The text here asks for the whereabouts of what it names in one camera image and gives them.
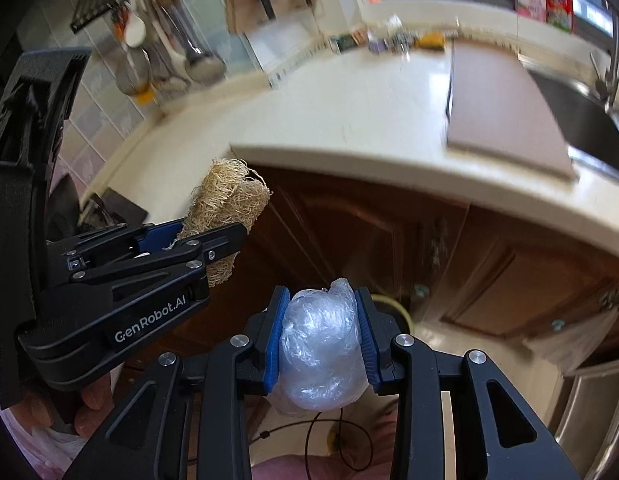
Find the person left hand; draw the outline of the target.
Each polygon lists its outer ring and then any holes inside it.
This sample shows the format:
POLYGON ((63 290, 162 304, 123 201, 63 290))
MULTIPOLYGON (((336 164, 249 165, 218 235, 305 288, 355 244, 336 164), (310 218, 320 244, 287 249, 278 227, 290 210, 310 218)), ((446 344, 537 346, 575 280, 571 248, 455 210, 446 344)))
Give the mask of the person left hand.
MULTIPOLYGON (((83 405, 75 416, 73 427, 80 437, 89 439, 114 406, 111 375, 105 374, 85 387, 81 398, 83 405)), ((34 428, 52 428, 56 420, 56 411, 52 404, 32 393, 28 393, 10 411, 28 434, 32 434, 34 428)))

